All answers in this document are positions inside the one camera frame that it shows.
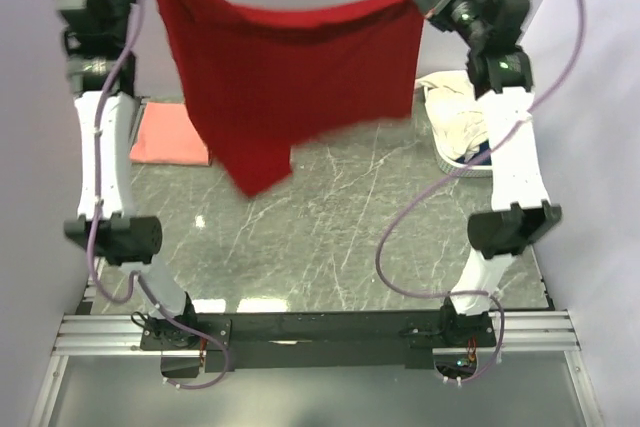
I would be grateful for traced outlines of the red t shirt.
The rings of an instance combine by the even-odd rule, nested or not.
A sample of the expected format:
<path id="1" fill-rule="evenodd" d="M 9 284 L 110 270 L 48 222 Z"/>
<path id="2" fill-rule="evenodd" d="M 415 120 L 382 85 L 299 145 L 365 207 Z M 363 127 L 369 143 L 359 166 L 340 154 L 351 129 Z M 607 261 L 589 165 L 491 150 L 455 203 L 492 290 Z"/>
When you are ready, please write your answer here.
<path id="1" fill-rule="evenodd" d="M 189 118 L 248 197 L 291 174 L 293 147 L 411 113 L 424 25 L 412 0 L 302 11 L 156 2 Z"/>

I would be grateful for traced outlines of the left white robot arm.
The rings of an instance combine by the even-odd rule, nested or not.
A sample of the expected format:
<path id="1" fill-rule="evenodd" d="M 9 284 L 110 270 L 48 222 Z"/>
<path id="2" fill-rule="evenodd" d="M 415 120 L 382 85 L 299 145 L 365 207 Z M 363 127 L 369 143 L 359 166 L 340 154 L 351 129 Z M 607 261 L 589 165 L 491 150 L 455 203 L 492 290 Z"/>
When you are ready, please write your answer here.
<path id="1" fill-rule="evenodd" d="M 176 348 L 200 335 L 192 301 L 159 258 L 163 233 L 139 215 L 130 183 L 130 150 L 140 102 L 134 46 L 145 0 L 53 0 L 65 23 L 66 78 L 81 132 L 82 187 L 65 237 L 86 253 L 89 277 L 114 304 L 140 290 L 149 305 L 142 326 Z"/>

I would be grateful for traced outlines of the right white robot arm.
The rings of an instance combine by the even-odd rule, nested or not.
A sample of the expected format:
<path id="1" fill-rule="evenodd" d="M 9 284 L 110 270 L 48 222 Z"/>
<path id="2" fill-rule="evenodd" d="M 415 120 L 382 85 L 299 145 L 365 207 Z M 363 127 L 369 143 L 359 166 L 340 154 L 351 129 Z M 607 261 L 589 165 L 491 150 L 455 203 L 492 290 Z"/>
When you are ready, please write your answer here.
<path id="1" fill-rule="evenodd" d="M 468 219 L 471 251 L 445 300 L 452 313 L 438 324 L 442 340 L 460 346 L 489 310 L 506 269 L 560 222 L 562 209 L 542 180 L 530 113 L 532 67 L 519 44 L 531 0 L 413 1 L 432 26 L 457 33 L 468 46 L 466 71 L 491 149 L 491 208 Z"/>

